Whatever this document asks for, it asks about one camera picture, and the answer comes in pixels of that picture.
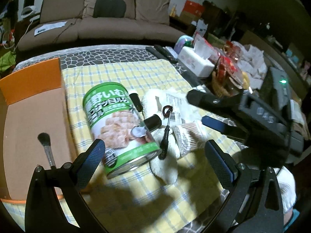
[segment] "black screwdriver handle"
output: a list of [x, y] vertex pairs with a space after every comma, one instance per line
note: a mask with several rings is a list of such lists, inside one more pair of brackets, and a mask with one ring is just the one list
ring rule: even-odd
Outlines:
[[165, 159], [167, 155], [167, 149], [169, 147], [169, 125], [166, 126], [165, 131], [164, 131], [164, 136], [163, 139], [160, 143], [160, 148], [162, 149], [161, 154], [159, 155], [159, 159], [163, 160]]

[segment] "screw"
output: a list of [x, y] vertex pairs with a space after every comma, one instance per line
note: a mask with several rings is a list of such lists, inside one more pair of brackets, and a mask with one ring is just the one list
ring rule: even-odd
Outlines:
[[35, 171], [36, 172], [40, 172], [42, 170], [42, 166], [37, 166], [36, 168], [35, 168]]
[[71, 167], [71, 163], [70, 162], [66, 162], [65, 164], [63, 164], [63, 167], [65, 169], [69, 169]]
[[245, 165], [242, 164], [242, 163], [239, 163], [239, 164], [238, 164], [238, 167], [239, 167], [240, 169], [242, 169], [242, 170], [245, 169]]

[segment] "brown couch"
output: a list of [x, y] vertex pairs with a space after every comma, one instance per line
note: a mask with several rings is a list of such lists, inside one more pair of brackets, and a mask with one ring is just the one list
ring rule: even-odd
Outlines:
[[[170, 0], [124, 0], [124, 18], [93, 18], [96, 0], [43, 0], [40, 23], [18, 43], [23, 60], [49, 51], [114, 43], [173, 45], [182, 32], [169, 26]], [[61, 28], [34, 36], [36, 28], [67, 21]]]

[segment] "red box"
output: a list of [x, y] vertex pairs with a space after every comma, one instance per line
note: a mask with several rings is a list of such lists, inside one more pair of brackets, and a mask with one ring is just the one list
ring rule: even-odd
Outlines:
[[204, 7], [199, 3], [187, 0], [183, 11], [187, 11], [200, 18], [202, 13], [204, 12]]

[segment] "can metal rim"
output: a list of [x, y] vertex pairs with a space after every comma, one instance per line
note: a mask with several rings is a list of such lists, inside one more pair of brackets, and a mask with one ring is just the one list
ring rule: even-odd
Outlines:
[[87, 96], [88, 96], [91, 92], [93, 92], [95, 89], [98, 89], [98, 88], [101, 88], [101, 87], [107, 86], [107, 85], [117, 85], [117, 86], [121, 86], [121, 87], [123, 87], [123, 88], [126, 90], [126, 92], [128, 92], [127, 89], [126, 89], [121, 83], [114, 82], [114, 81], [103, 82], [103, 83], [100, 83], [100, 84], [98, 84], [98, 85], [92, 87], [89, 91], [87, 91], [87, 93], [86, 93], [85, 96], [83, 97], [82, 106], [84, 107], [85, 100], [86, 100]]
[[[108, 173], [108, 174], [107, 174], [107, 178], [108, 178], [108, 179], [111, 179], [111, 178], [116, 177], [116, 176], [119, 176], [119, 175], [121, 175], [121, 174], [130, 172], [130, 171], [133, 171], [133, 170], [137, 169], [138, 167], [144, 165], [146, 162], [148, 162], [148, 161], [154, 159], [154, 158], [155, 158], [156, 156], [158, 156], [161, 152], [162, 152], [162, 150], [159, 149], [159, 150], [156, 150], [156, 151], [153, 151], [153, 152], [149, 152], [149, 153], [147, 153], [147, 154], [144, 154], [144, 155], [142, 155], [142, 156], [140, 156], [140, 157], [138, 157], [138, 158], [135, 158], [135, 159], [133, 159], [133, 160], [131, 160], [131, 161], [129, 161], [129, 162], [127, 162], [127, 163], [125, 163], [125, 164], [119, 166], [118, 168], [114, 169], [114, 170], [111, 171], [110, 173]], [[136, 164], [136, 162], [139, 161], [139, 160], [141, 160], [142, 158], [145, 158], [145, 160], [142, 161], [142, 162], [139, 163], [139, 164]], [[121, 170], [122, 168], [125, 168], [125, 167], [130, 167], [130, 169], [124, 170], [124, 171], [119, 171], [119, 170]]]

